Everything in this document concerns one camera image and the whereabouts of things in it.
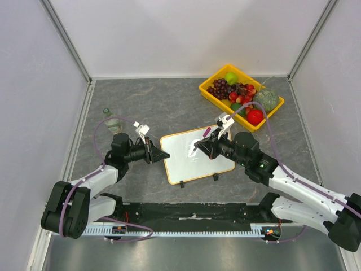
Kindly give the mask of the orange framed whiteboard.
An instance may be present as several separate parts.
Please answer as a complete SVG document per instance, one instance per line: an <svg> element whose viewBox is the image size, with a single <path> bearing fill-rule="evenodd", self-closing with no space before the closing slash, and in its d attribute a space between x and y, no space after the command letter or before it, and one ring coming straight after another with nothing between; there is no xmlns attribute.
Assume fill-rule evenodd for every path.
<svg viewBox="0 0 361 271"><path fill-rule="evenodd" d="M164 160L169 184L179 185L234 170L235 162L221 155L211 160L200 149L195 149L194 143L204 139L205 132L210 135L216 128L216 125L212 125L166 135L160 139L161 149L170 155Z"/></svg>

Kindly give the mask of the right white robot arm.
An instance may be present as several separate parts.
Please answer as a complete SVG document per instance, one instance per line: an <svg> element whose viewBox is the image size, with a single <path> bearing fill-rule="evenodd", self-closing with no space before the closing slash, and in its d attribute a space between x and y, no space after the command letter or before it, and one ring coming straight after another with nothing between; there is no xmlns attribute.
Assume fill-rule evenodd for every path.
<svg viewBox="0 0 361 271"><path fill-rule="evenodd" d="M326 189L295 174L275 158L261 151L259 142L250 132L240 132L233 140L217 128L209 137L199 140L195 147L208 158L219 155L243 166L254 182L284 192L293 200L271 194L258 208L264 222L275 218L290 220L314 228L350 252L360 246L360 195L346 196Z"/></svg>

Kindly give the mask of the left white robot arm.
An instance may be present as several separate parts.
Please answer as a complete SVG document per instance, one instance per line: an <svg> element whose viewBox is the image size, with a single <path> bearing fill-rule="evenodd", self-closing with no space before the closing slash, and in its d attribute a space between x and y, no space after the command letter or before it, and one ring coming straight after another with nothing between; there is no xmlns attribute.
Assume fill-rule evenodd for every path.
<svg viewBox="0 0 361 271"><path fill-rule="evenodd" d="M148 137L133 143L126 133L114 135L111 149L98 169L78 180L58 181L53 186L41 218L41 228L77 239L89 223L102 217L120 221L124 215L122 199L102 191L123 179L129 163L144 160L153 164L169 157Z"/></svg>

